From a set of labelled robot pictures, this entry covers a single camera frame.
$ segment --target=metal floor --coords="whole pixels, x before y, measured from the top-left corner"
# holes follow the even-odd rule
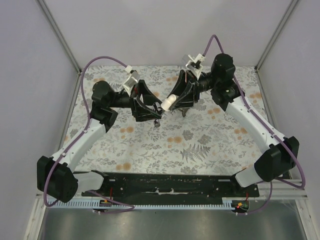
[[[250,201],[255,209],[263,202]],[[306,240],[295,201],[271,201],[259,213],[225,210],[136,210],[98,215],[47,209],[38,240]]]

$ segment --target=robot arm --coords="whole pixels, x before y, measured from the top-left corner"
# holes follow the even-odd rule
[[[189,70],[189,74],[185,72],[187,81],[183,82],[183,77],[178,78],[178,82],[171,92],[171,94],[176,96],[174,98],[175,101],[169,109],[190,108],[194,103],[198,102],[201,92],[211,90],[212,100],[222,110],[234,117],[249,132],[262,155],[254,163],[254,166],[246,168],[231,177],[231,181],[235,187],[241,189],[261,181],[270,182],[294,168],[295,162],[282,144],[284,143],[297,157],[299,149],[298,140],[294,136],[286,138],[281,132],[271,126],[245,97],[250,107],[247,109],[240,93],[241,90],[233,80],[236,68],[232,57],[224,53],[218,54],[211,66],[211,72],[201,73],[200,76],[197,75],[198,72],[194,73],[195,67],[197,66],[192,65],[190,67],[186,64],[186,68]],[[262,119],[263,124],[272,129],[274,133],[270,134],[252,112]],[[274,138],[274,135],[283,140],[282,144]]]
[[[73,172],[89,148],[114,124],[118,113],[111,108],[130,108],[137,122],[153,120],[154,126],[159,127],[163,112],[180,109],[185,116],[186,110],[193,107],[200,99],[200,93],[208,90],[211,90],[212,100],[245,127],[262,152],[254,166],[230,177],[237,190],[260,181],[270,182],[292,169],[295,166],[294,160],[251,111],[263,119],[264,124],[283,140],[295,156],[298,155],[299,142],[295,137],[286,138],[274,129],[252,104],[249,104],[250,109],[247,109],[241,90],[233,81],[236,68],[232,57],[224,53],[218,54],[209,73],[199,73],[202,70],[203,58],[193,59],[190,56],[189,58],[191,60],[185,66],[190,70],[180,71],[176,85],[163,103],[151,93],[144,80],[137,80],[139,75],[132,70],[123,85],[126,92],[124,90],[115,92],[107,82],[97,82],[92,88],[92,110],[88,128],[83,128],[70,140],[70,143],[76,140],[74,144],[68,143],[66,148],[60,149],[50,158],[43,156],[38,160],[38,189],[44,191],[48,174],[57,160],[59,162],[47,188],[47,193],[52,197],[66,203],[76,193],[101,188],[104,179],[108,179],[104,173],[91,171],[73,174]]]

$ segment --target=gray wall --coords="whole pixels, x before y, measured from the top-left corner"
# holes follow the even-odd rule
[[[0,7],[0,239],[22,239],[36,163],[58,147],[76,72],[35,0]]]
[[[129,65],[179,65],[203,53],[212,34],[236,66],[253,66],[290,0],[45,0],[75,58]],[[212,44],[206,65],[219,48]],[[112,61],[94,64],[115,65]]]
[[[298,159],[320,223],[320,1],[303,0],[260,71],[279,130],[300,141]]]

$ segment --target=floral tablecloth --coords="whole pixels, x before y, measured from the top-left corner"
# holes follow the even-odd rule
[[[164,100],[174,87],[179,66],[136,66],[149,89]],[[253,67],[237,67],[238,80],[253,106],[266,116]],[[84,91],[91,106],[92,87],[108,81],[119,91],[128,77],[120,66],[93,66],[85,74]],[[232,175],[253,164],[261,155],[247,131],[213,102],[210,92],[186,117],[180,111],[165,113],[159,128],[152,121],[135,122],[130,109],[119,114],[113,127],[98,140],[77,166],[77,171],[157,174]],[[65,143],[86,122],[86,110],[79,92]]]

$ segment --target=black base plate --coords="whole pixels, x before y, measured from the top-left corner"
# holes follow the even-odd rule
[[[259,197],[257,185],[236,191],[230,176],[169,175],[105,172],[98,193],[109,197],[112,188],[114,200],[132,205],[208,205],[222,204],[222,198]],[[82,193],[84,197],[93,196]]]

